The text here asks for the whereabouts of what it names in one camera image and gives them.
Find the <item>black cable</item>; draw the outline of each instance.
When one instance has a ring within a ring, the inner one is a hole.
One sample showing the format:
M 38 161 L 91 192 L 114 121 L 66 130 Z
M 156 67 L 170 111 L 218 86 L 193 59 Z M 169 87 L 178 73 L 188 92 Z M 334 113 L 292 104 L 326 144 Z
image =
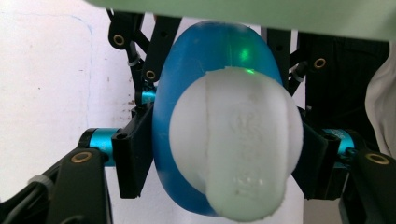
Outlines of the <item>black cable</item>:
M 42 197 L 39 202 L 35 203 L 34 206 L 29 207 L 26 210 L 23 218 L 24 223 L 45 223 L 47 219 L 47 213 L 50 208 L 50 201 L 47 197 Z
M 17 206 L 14 207 L 14 209 L 11 210 L 11 212 L 8 213 L 3 224 L 18 223 L 18 220 L 19 218 L 21 218 L 23 211 L 39 197 L 41 197 L 45 190 L 46 189 L 43 186 L 37 185 L 26 198 L 24 198 Z
M 14 209 L 21 201 L 26 198 L 35 188 L 37 183 L 31 183 L 14 195 L 12 198 L 0 204 L 0 222 L 6 218 L 12 209 Z

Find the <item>black metal bracket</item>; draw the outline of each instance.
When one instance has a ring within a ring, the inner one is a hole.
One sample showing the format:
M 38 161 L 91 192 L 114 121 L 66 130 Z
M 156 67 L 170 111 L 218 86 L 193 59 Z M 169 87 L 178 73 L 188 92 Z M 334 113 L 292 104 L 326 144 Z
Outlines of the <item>black metal bracket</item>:
M 112 223 L 102 152 L 78 147 L 62 159 L 46 223 Z
M 115 49 L 128 49 L 135 42 L 143 51 L 149 49 L 149 40 L 141 32 L 144 14 L 107 11 L 111 19 L 108 42 Z
M 121 198 L 140 196 L 153 155 L 151 120 L 153 104 L 132 110 L 132 120 L 111 141 Z
M 306 199 L 334 200 L 341 196 L 347 171 L 334 168 L 339 145 L 339 138 L 304 123 L 304 145 L 292 175 Z
M 160 80 L 163 65 L 175 41 L 180 22 L 181 18 L 157 17 L 142 71 L 146 81 L 156 82 Z
M 340 201 L 345 224 L 396 223 L 396 160 L 368 149 L 355 156 Z

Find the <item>white background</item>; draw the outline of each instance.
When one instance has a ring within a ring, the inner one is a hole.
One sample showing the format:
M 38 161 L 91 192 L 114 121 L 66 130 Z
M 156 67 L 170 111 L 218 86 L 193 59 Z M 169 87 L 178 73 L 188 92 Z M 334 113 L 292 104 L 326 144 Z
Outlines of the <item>white background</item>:
M 181 30 L 193 23 L 184 20 Z M 153 24 L 147 16 L 147 36 Z M 131 118 L 133 82 L 125 52 L 107 41 L 108 25 L 103 9 L 82 0 L 0 2 L 2 202 L 75 148 L 86 129 L 119 128 Z M 136 200 L 119 198 L 114 168 L 106 176 L 116 224 L 233 223 L 178 207 L 154 165 Z M 281 208 L 258 223 L 303 223 L 303 195 L 291 178 Z

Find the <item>green led light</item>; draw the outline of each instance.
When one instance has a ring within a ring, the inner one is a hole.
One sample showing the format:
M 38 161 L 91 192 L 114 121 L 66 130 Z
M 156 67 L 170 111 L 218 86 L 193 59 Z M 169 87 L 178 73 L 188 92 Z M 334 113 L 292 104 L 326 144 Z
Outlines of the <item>green led light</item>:
M 240 60 L 242 62 L 248 61 L 250 59 L 249 50 L 248 49 L 242 49 L 242 52 L 239 55 L 239 57 L 240 57 Z
M 254 75 L 254 70 L 253 69 L 245 69 L 246 72 L 248 72 L 249 74 Z

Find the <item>brass screw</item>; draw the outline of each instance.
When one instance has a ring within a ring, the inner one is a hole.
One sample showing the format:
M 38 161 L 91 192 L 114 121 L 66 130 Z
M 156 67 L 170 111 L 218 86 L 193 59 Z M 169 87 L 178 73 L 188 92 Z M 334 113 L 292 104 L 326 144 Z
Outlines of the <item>brass screw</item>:
M 375 162 L 380 165 L 388 165 L 389 164 L 389 160 L 386 157 L 383 157 L 383 156 L 375 154 L 375 153 L 367 153 L 366 158 L 367 158 L 367 160 Z
M 91 152 L 80 152 L 72 157 L 73 163 L 82 163 L 88 161 L 92 157 Z
M 320 69 L 322 67 L 324 67 L 324 65 L 326 65 L 326 60 L 323 58 L 319 58 L 314 62 L 314 67 L 316 69 Z
M 125 39 L 123 38 L 122 35 L 114 35 L 113 40 L 114 40 L 114 43 L 116 43 L 116 45 L 118 45 L 118 46 L 122 46 L 125 44 Z
M 146 77 L 149 79 L 154 79 L 155 78 L 155 73 L 153 71 L 147 71 L 146 72 Z

